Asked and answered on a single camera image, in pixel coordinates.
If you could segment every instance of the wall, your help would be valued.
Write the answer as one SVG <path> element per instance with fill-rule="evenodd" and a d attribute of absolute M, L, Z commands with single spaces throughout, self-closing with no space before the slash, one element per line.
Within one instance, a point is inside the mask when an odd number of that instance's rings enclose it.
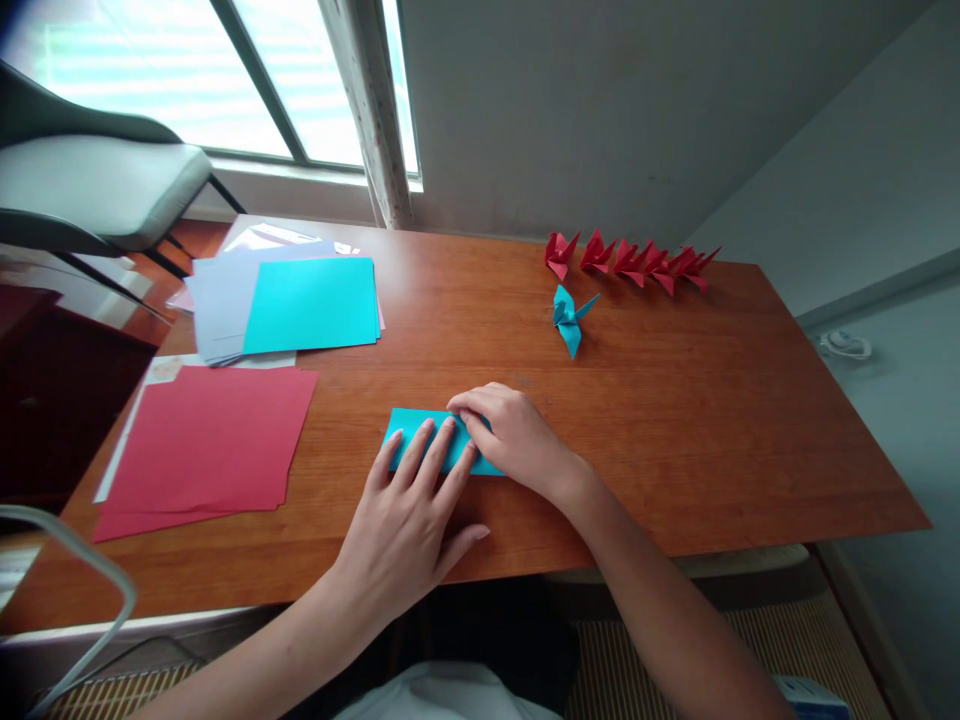
<path fill-rule="evenodd" d="M 960 685 L 960 273 L 838 319 L 877 360 L 837 373 L 934 530 L 842 543 L 934 718 Z"/>
<path fill-rule="evenodd" d="M 416 221 L 677 245 L 928 5 L 401 2 Z M 373 221 L 361 188 L 224 181 L 255 212 Z M 206 196 L 194 216 L 217 208 Z"/>
<path fill-rule="evenodd" d="M 862 305 L 900 273 L 946 269 L 938 259 L 960 249 L 958 128 L 960 2 L 944 0 L 690 240 L 759 263 L 795 315 L 814 313 L 805 322 Z M 960 267 L 960 253 L 945 260 Z"/>

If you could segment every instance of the origami crane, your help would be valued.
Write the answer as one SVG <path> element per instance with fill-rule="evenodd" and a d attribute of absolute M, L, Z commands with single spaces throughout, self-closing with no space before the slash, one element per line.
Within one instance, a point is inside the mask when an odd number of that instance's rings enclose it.
<path fill-rule="evenodd" d="M 570 293 L 563 285 L 557 286 L 557 294 L 553 296 L 553 324 L 567 344 L 571 360 L 577 356 L 577 348 L 580 347 L 580 321 L 590 312 L 590 308 L 599 297 L 599 295 L 595 296 L 593 300 L 574 312 L 573 298 Z"/>
<path fill-rule="evenodd" d="M 613 254 L 613 247 L 617 244 L 614 240 L 610 247 L 604 249 L 603 238 L 600 236 L 600 230 L 594 230 L 590 242 L 587 243 L 586 250 L 583 251 L 583 259 L 580 260 L 580 269 L 586 270 L 593 268 L 600 272 L 607 272 L 607 260 Z"/>
<path fill-rule="evenodd" d="M 704 257 L 706 253 L 697 255 L 697 251 L 692 247 L 681 248 L 680 254 L 674 258 L 676 262 L 676 269 L 674 271 L 676 276 L 678 278 L 686 278 L 700 288 L 701 293 L 706 293 L 707 281 L 700 277 L 700 271 L 710 264 L 710 261 L 716 257 L 716 254 L 720 252 L 722 247 L 723 246 L 717 248 L 706 257 Z"/>
<path fill-rule="evenodd" d="M 617 262 L 613 266 L 613 271 L 618 275 L 624 275 L 633 280 L 640 287 L 644 287 L 646 278 L 653 276 L 657 282 L 663 285 L 667 294 L 673 296 L 674 277 L 673 266 L 677 258 L 667 261 L 667 251 L 658 250 L 653 244 L 653 240 L 647 240 L 647 246 L 643 252 L 637 245 L 628 245 L 626 240 L 620 241 L 620 247 L 617 248 Z"/>
<path fill-rule="evenodd" d="M 570 256 L 573 255 L 573 249 L 577 246 L 580 239 L 580 233 L 573 236 L 570 244 L 560 233 L 550 233 L 550 240 L 547 242 L 547 252 L 543 258 L 543 264 L 553 270 L 557 277 L 562 281 L 567 276 L 567 263 Z"/>

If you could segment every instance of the white shirt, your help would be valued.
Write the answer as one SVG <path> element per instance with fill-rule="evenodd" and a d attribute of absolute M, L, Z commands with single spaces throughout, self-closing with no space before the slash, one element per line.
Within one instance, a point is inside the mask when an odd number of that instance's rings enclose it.
<path fill-rule="evenodd" d="M 371 690 L 335 720 L 561 720 L 556 713 L 518 698 L 485 665 L 422 662 Z"/>

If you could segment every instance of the chair leg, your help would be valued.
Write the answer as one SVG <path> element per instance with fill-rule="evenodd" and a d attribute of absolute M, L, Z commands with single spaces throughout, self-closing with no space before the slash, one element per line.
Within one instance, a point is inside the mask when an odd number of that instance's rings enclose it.
<path fill-rule="evenodd" d="M 107 277 L 102 272 L 97 270 L 95 267 L 91 267 L 90 265 L 87 265 L 83 260 L 76 257 L 75 255 L 72 255 L 71 253 L 65 253 L 65 252 L 53 252 L 50 254 L 56 257 L 57 259 L 62 260 L 70 267 L 76 270 L 79 270 L 91 280 L 96 280 L 101 285 L 120 293 L 125 298 L 127 298 L 128 300 L 131 300 L 132 302 L 136 303 L 140 307 L 147 308 L 148 310 L 156 312 L 156 310 L 154 310 L 152 307 L 147 305 L 143 300 L 138 298 L 132 292 L 127 290 L 127 288 L 125 288 L 123 285 Z"/>
<path fill-rule="evenodd" d="M 189 276 L 189 273 L 184 270 L 182 267 L 174 263 L 173 261 L 164 257 L 159 250 L 156 248 L 150 248 L 149 250 L 144 250 L 144 255 L 153 260 L 157 265 L 162 267 L 168 273 L 173 275 L 178 280 L 183 280 L 185 277 Z"/>
<path fill-rule="evenodd" d="M 197 259 L 196 257 L 194 257 L 193 253 L 190 252 L 189 250 L 187 250 L 183 245 L 181 245 L 181 244 L 180 244 L 180 241 L 177 240 L 171 233 L 167 233 L 166 235 L 164 235 L 164 237 L 167 239 L 167 241 L 168 241 L 171 245 L 173 245 L 175 248 L 178 248 L 178 249 L 180 250 L 180 252 L 182 252 L 182 253 L 183 253 L 184 255 L 186 255 L 188 258 L 190 258 L 191 260 L 196 260 L 196 259 Z"/>
<path fill-rule="evenodd" d="M 220 197 L 227 201 L 227 204 L 237 211 L 240 215 L 246 215 L 247 211 L 243 209 L 243 205 L 237 202 L 237 199 L 230 194 L 230 191 L 224 187 L 223 183 L 217 179 L 217 176 L 213 173 L 210 173 L 210 184 L 220 193 Z"/>

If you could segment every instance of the power cord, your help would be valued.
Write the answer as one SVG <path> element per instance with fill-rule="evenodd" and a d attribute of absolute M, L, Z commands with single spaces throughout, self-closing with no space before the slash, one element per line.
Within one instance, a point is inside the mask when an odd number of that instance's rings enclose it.
<path fill-rule="evenodd" d="M 133 653 L 135 653 L 137 650 L 139 650 L 139 649 L 142 648 L 143 646 L 149 645 L 150 643 L 159 642 L 160 640 L 163 640 L 164 642 L 170 643 L 174 648 L 177 649 L 177 651 L 180 652 L 181 655 L 183 655 L 185 658 L 187 658 L 187 660 L 191 660 L 192 662 L 196 663 L 197 665 L 206 665 L 206 664 L 209 662 L 206 658 L 201 657 L 200 655 L 197 655 L 195 652 L 193 652 L 192 650 L 190 650 L 186 645 L 184 645 L 182 642 L 180 642 L 179 640 L 177 640 L 177 639 L 176 639 L 175 637 L 173 637 L 172 635 L 154 635 L 153 637 L 149 637 L 149 638 L 147 638 L 147 639 L 145 639 L 145 640 L 141 640 L 140 642 L 138 642 L 138 643 L 135 644 L 135 645 L 131 645 L 131 646 L 128 647 L 126 650 L 124 650 L 123 652 L 119 653 L 116 657 L 111 658 L 110 660 L 107 660 L 105 663 L 102 663 L 102 664 L 98 665 L 96 668 L 94 668 L 94 669 L 91 670 L 90 672 L 88 672 L 88 673 L 86 673 L 85 675 L 77 678 L 76 680 L 74 680 L 72 683 L 70 683 L 69 685 L 67 685 L 67 686 L 63 689 L 63 691 L 60 693 L 60 696 L 66 695 L 66 694 L 67 694 L 68 692 L 70 692 L 71 690 L 76 690 L 78 687 L 80 687 L 81 685 L 83 685 L 85 682 L 89 682 L 90 680 L 92 680 L 93 678 L 95 678 L 97 675 L 99 675 L 100 673 L 102 673 L 104 670 L 108 670 L 108 669 L 111 668 L 113 665 L 116 665 L 118 662 L 120 662 L 121 660 L 123 660 L 125 657 L 127 657 L 127 656 L 129 656 L 129 655 L 132 655 Z"/>
<path fill-rule="evenodd" d="M 93 569 L 99 570 L 123 593 L 123 607 L 120 610 L 120 614 L 117 615 L 117 619 L 113 621 L 113 625 L 84 653 L 83 657 L 77 660 L 76 664 L 67 671 L 67 674 L 63 676 L 60 682 L 54 685 L 50 692 L 27 714 L 27 718 L 30 720 L 42 716 L 61 695 L 76 686 L 77 677 L 83 669 L 106 647 L 107 643 L 113 640 L 120 631 L 120 627 L 130 618 L 131 613 L 133 613 L 133 607 L 137 604 L 137 588 L 130 579 L 130 576 L 121 570 L 118 565 L 90 547 L 79 535 L 50 513 L 22 505 L 0 505 L 0 517 L 32 523 L 43 528 L 59 540 L 64 547 L 74 555 L 86 562 Z"/>
<path fill-rule="evenodd" d="M 158 313 L 156 310 L 154 310 L 152 307 L 150 307 L 146 303 L 135 302 L 134 300 L 131 300 L 126 295 L 124 295 L 121 292 L 118 292 L 117 290 L 110 287 L 109 285 L 101 285 L 96 280 L 94 280 L 93 278 L 88 278 L 86 275 L 81 275 L 80 273 L 72 273 L 69 270 L 64 270 L 63 268 L 55 268 L 50 265 L 44 265 L 43 263 L 31 262 L 30 260 L 9 260 L 9 261 L 6 261 L 6 263 L 11 267 L 16 267 L 17 265 L 30 265 L 32 267 L 43 268 L 44 270 L 53 270 L 54 272 L 63 273 L 64 275 L 69 275 L 70 277 L 76 277 L 76 278 L 80 278 L 81 280 L 86 280 L 88 283 L 93 283 L 99 288 L 103 288 L 104 290 L 109 290 L 110 292 L 114 293 L 117 297 L 123 298 L 124 300 L 126 300 L 128 303 L 136 305 L 137 307 L 142 307 L 144 310 L 146 310 L 148 313 L 153 315 L 160 322 L 164 323 L 169 327 L 173 327 L 172 321 L 170 321 L 169 319 L 167 319 L 166 317 Z"/>

